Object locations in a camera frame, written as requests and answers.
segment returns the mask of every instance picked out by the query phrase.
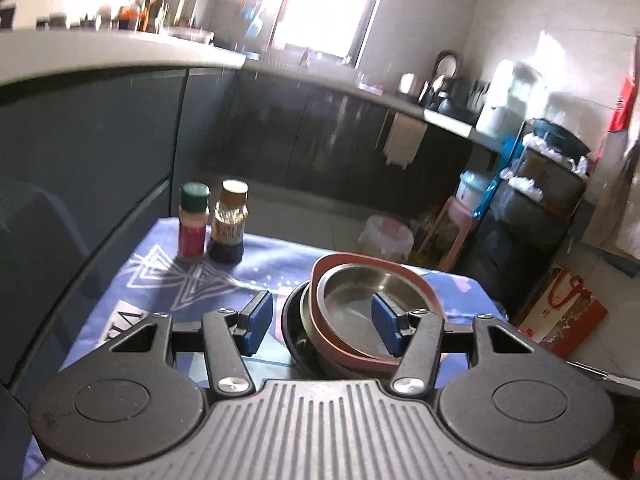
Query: sauce bottle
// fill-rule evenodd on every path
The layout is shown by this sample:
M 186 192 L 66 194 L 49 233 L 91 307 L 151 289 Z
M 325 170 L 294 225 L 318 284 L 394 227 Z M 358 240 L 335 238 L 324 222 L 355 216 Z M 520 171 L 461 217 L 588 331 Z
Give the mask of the sauce bottle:
M 209 256 L 217 262 L 230 264 L 242 260 L 244 254 L 244 222 L 248 186 L 242 180 L 222 182 L 220 198 L 213 209 Z
M 159 21 L 161 19 L 162 8 L 164 7 L 164 0 L 154 0 L 149 5 L 148 19 L 146 32 L 156 34 L 158 32 Z
M 207 186 L 199 182 L 188 182 L 182 186 L 178 209 L 178 257 L 184 262 L 197 262 L 204 254 L 208 205 Z

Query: round cap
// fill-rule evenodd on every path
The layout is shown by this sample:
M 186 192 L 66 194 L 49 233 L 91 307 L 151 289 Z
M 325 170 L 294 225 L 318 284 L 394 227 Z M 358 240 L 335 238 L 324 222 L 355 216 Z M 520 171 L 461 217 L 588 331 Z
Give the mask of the round cap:
M 180 207 L 187 213 L 204 213 L 209 205 L 209 187 L 187 182 L 180 190 Z
M 491 184 L 491 179 L 473 171 L 465 171 L 460 175 L 460 182 L 463 182 L 478 193 L 484 193 L 489 184 Z
M 239 208 L 246 202 L 246 192 L 249 189 L 242 180 L 227 179 L 222 181 L 220 202 L 228 208 Z

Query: countertop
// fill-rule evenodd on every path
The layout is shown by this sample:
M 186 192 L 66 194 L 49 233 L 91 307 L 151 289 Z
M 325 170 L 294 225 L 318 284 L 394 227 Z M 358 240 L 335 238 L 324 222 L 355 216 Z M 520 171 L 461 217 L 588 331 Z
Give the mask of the countertop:
M 317 84 L 434 124 L 471 142 L 500 153 L 499 140 L 478 133 L 474 127 L 393 95 L 377 95 L 351 82 L 288 70 L 247 59 L 243 54 L 170 36 L 126 31 L 14 30 L 0 34 L 0 86 L 40 76 L 100 68 L 129 66 L 217 67 L 249 70 Z

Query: blue gripper pad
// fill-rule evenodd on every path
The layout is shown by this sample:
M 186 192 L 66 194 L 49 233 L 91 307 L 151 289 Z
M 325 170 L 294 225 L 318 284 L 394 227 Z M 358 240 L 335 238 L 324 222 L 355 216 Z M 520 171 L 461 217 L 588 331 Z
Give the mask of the blue gripper pad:
M 411 336 L 400 332 L 398 310 L 400 310 L 399 307 L 384 293 L 377 292 L 371 297 L 373 326 L 378 331 L 386 350 L 393 357 L 402 357 L 411 339 Z
M 246 326 L 244 333 L 240 338 L 236 338 L 238 350 L 241 355 L 251 356 L 258 351 L 260 343 L 264 339 L 264 335 L 269 329 L 271 319 L 273 319 L 273 296 L 270 292 L 263 290 L 259 292 L 244 307 L 240 313 L 241 317 L 245 317 Z

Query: red rimmed bowl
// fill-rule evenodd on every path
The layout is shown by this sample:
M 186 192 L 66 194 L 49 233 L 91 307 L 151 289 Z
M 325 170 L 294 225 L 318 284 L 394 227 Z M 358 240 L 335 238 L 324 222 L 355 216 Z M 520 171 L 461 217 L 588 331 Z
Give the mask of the red rimmed bowl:
M 395 274 L 402 278 L 403 281 L 410 283 L 413 288 L 420 292 L 424 300 L 426 300 L 426 304 L 420 304 L 414 306 L 414 308 L 423 308 L 426 306 L 432 312 L 445 318 L 442 304 L 428 283 L 413 271 L 398 264 L 351 253 L 328 254 L 316 261 L 311 274 L 308 308 L 308 335 L 313 345 L 330 362 L 338 363 L 351 370 L 383 375 L 392 374 L 398 367 L 398 359 L 391 355 L 388 355 L 386 358 L 380 355 L 371 356 L 355 348 L 348 341 L 338 336 L 322 315 L 322 311 L 318 305 L 318 285 L 322 277 L 330 272 L 331 269 L 345 264 L 377 267 L 385 272 Z

